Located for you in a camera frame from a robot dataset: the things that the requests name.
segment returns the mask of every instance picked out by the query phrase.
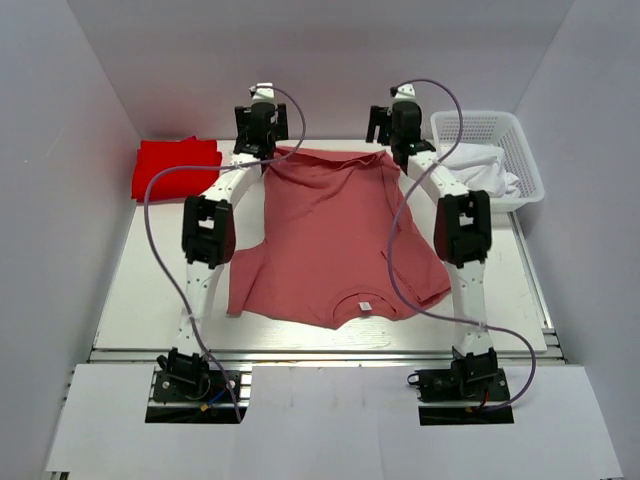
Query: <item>blue wire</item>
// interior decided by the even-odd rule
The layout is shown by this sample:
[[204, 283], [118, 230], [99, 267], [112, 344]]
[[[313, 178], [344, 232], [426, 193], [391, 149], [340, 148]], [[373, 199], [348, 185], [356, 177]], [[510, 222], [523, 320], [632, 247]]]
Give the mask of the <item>blue wire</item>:
[[207, 402], [207, 406], [209, 407], [212, 406], [214, 403], [220, 400], [226, 392], [227, 392], [226, 390], [222, 390], [218, 395], [216, 395], [215, 397], [213, 397], [211, 400]]

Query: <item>white towel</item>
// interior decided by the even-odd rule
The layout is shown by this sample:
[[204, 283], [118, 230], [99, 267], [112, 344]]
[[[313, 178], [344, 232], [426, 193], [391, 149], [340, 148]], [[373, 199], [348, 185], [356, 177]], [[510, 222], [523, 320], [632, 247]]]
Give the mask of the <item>white towel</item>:
[[[451, 145], [441, 146], [446, 151]], [[494, 145], [461, 143], [442, 163], [459, 182], [471, 190], [485, 190], [490, 197], [520, 196], [520, 180], [504, 166], [505, 153]]]

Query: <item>gray wall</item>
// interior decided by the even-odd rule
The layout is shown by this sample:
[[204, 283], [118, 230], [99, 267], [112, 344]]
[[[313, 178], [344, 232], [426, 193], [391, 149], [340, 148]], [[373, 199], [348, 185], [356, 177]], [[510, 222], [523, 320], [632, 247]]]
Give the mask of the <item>gray wall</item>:
[[640, 2], [576, 0], [517, 115], [547, 194], [521, 218], [549, 309], [640, 479]]
[[0, 477], [40, 478], [130, 211], [137, 134], [64, 0], [0, 14]]
[[[143, 136], [231, 138], [273, 81], [311, 138], [362, 138], [388, 87], [432, 75], [465, 108], [513, 111], [571, 0], [69, 0]], [[435, 87], [428, 111], [451, 109]], [[292, 132], [298, 119], [290, 115]]]

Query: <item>white laundry basket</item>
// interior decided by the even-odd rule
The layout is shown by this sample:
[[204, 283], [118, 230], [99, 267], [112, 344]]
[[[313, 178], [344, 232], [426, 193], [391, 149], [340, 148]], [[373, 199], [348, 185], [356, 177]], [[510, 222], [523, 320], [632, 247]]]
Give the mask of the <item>white laundry basket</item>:
[[[506, 157], [505, 168], [520, 179], [520, 198], [492, 198], [491, 212], [513, 212], [522, 205], [542, 200], [542, 181], [517, 117], [507, 112], [480, 110], [463, 111], [462, 117], [462, 141], [502, 147]], [[435, 147], [439, 153], [451, 147], [458, 135], [459, 125], [458, 112], [455, 110], [431, 115]]]

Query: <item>red folded cloth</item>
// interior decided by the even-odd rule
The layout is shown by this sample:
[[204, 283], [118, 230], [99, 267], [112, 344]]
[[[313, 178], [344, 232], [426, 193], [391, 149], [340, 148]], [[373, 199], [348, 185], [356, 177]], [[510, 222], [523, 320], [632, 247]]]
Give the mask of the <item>red folded cloth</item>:
[[[138, 150], [138, 162], [131, 180], [131, 198], [144, 201], [144, 194], [151, 179], [163, 170], [180, 165], [218, 166], [222, 154], [215, 140], [198, 140], [189, 137], [181, 142], [149, 142], [143, 140]], [[168, 173], [156, 181], [151, 191], [151, 201], [184, 198], [199, 195], [217, 180], [219, 172], [185, 170]]]

